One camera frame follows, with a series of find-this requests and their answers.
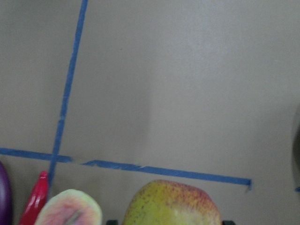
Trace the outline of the yellow-red pomegranate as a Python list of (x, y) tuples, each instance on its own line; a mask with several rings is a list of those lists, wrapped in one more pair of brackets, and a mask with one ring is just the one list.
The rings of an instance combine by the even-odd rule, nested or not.
[(168, 180), (154, 180), (133, 197), (124, 225), (221, 225), (210, 196), (197, 187)]

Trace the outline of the green-pink peach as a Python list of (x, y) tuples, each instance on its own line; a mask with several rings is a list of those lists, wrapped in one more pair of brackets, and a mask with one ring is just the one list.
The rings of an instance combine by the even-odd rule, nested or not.
[(40, 211), (36, 225), (101, 225), (99, 204), (83, 191), (68, 189), (52, 197)]

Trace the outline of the red chili pepper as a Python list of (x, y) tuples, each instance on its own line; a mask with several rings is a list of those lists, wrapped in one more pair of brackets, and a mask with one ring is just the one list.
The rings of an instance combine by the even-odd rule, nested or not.
[(21, 216), (19, 225), (34, 225), (35, 221), (44, 207), (48, 195), (48, 173), (42, 171), (31, 191), (30, 197), (26, 203), (25, 209)]

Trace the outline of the purple eggplant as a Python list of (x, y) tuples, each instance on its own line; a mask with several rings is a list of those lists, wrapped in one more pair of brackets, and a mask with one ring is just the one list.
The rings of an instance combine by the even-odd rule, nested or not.
[(12, 224), (12, 194), (6, 169), (0, 163), (0, 224)]

